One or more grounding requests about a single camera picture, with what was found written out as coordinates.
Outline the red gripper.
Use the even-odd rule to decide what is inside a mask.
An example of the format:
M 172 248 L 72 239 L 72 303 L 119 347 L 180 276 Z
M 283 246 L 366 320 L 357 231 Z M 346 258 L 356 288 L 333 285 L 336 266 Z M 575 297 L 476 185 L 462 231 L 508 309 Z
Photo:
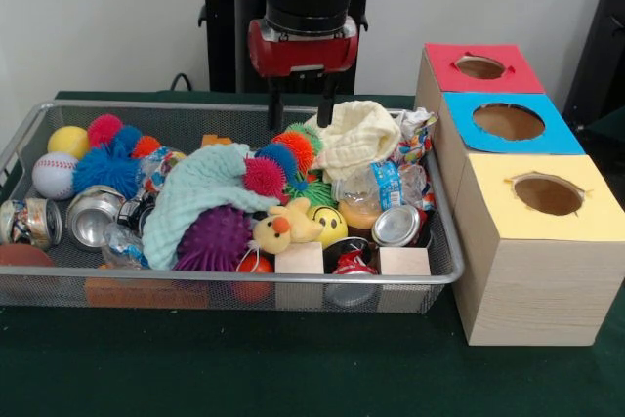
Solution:
M 280 130 L 283 122 L 283 80 L 294 72 L 320 71 L 325 76 L 322 101 L 318 107 L 317 125 L 326 128 L 332 122 L 336 95 L 336 75 L 355 62 L 358 30 L 353 19 L 342 28 L 325 36 L 300 36 L 272 28 L 265 19 L 252 20 L 247 44 L 250 61 L 258 74 L 268 78 L 270 104 L 268 124 Z

